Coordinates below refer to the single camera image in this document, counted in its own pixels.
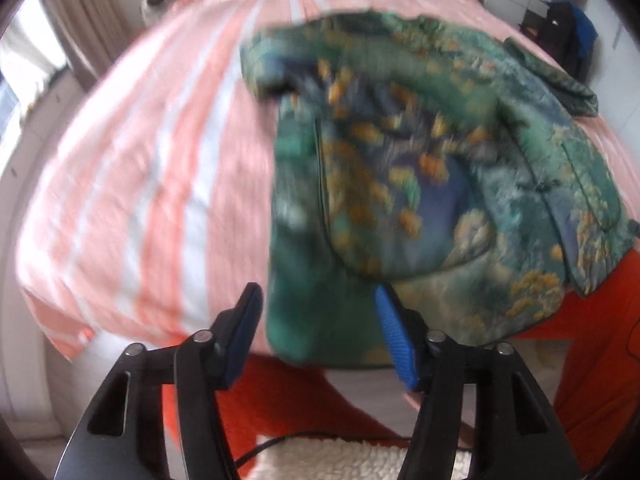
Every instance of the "bed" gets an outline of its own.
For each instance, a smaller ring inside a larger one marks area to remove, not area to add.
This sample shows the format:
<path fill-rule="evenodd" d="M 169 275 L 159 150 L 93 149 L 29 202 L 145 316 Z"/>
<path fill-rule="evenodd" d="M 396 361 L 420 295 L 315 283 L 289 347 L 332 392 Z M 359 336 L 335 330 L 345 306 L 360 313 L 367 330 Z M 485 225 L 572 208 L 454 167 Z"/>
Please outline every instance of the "bed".
<path fill-rule="evenodd" d="M 476 0 L 181 0 L 111 69 L 45 168 L 17 272 L 33 315 L 67 357 L 101 330 L 174 344 L 268 289 L 275 109 L 241 79 L 239 45 L 269 25 L 332 10 L 431 14 L 517 38 Z M 628 214 L 640 173 L 605 121 L 580 119 Z M 264 324 L 253 350 L 270 352 Z"/>

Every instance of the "floor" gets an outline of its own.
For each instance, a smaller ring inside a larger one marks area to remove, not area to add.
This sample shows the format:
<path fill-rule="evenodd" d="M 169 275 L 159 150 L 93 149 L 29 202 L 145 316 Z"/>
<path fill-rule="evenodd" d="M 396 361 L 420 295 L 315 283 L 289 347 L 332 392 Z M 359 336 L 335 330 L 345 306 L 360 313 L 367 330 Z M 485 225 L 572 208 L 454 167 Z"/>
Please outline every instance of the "floor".
<path fill-rule="evenodd" d="M 71 436 L 98 386 L 128 343 L 128 340 L 118 336 L 103 333 L 73 363 L 47 344 L 47 379 L 51 403 L 67 438 Z M 533 371 L 547 397 L 553 399 L 568 342 L 516 341 L 514 346 Z M 404 389 L 393 370 L 330 371 L 327 376 L 355 406 L 399 434 L 412 434 L 417 412 L 403 399 Z M 474 422 L 472 386 L 465 390 L 463 420 L 471 425 Z M 170 440 L 167 441 L 167 456 L 172 478 L 185 478 L 182 457 L 177 446 Z"/>

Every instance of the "window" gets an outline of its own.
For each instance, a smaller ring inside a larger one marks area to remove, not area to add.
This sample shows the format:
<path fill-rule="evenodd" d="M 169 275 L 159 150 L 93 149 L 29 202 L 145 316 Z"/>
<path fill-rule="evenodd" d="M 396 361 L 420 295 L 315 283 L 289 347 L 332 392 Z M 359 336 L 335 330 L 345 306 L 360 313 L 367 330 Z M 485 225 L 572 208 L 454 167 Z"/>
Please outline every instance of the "window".
<path fill-rule="evenodd" d="M 0 38 L 0 142 L 66 65 L 40 0 L 25 0 Z"/>

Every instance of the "floral pattern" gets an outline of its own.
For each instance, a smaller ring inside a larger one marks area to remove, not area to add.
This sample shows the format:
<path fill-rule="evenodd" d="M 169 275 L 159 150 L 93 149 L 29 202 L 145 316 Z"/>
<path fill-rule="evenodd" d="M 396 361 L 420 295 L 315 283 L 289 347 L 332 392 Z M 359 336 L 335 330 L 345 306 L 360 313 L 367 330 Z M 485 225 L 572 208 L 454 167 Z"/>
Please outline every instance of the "floral pattern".
<path fill-rule="evenodd" d="M 257 96 L 282 98 L 267 330 L 289 356 L 313 362 L 314 334 L 357 315 L 332 364 L 383 364 L 380 281 L 487 344 L 552 316 L 565 286 L 595 290 L 632 247 L 572 118 L 597 97 L 513 40 L 371 11 L 260 33 L 241 61 Z"/>

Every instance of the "metal screw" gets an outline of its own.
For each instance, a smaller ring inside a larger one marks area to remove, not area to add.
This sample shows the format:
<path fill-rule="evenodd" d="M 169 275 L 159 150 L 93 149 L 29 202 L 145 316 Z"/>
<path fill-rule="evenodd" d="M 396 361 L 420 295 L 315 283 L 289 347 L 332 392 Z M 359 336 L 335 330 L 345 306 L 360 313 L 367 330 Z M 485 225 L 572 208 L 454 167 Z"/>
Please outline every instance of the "metal screw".
<path fill-rule="evenodd" d="M 427 332 L 427 339 L 432 343 L 442 343 L 446 338 L 447 336 L 440 330 L 429 330 Z"/>
<path fill-rule="evenodd" d="M 134 357 L 142 353 L 145 346 L 142 343 L 131 343 L 124 349 L 124 353 L 129 357 Z"/>
<path fill-rule="evenodd" d="M 513 346 L 511 346 L 509 343 L 505 343 L 504 341 L 501 343 L 498 343 L 495 349 L 498 351 L 498 354 L 502 354 L 502 355 L 511 355 L 515 351 L 513 349 Z"/>
<path fill-rule="evenodd" d="M 211 330 L 198 330 L 195 334 L 193 334 L 193 340 L 196 343 L 206 343 L 207 341 L 211 341 L 213 334 Z"/>

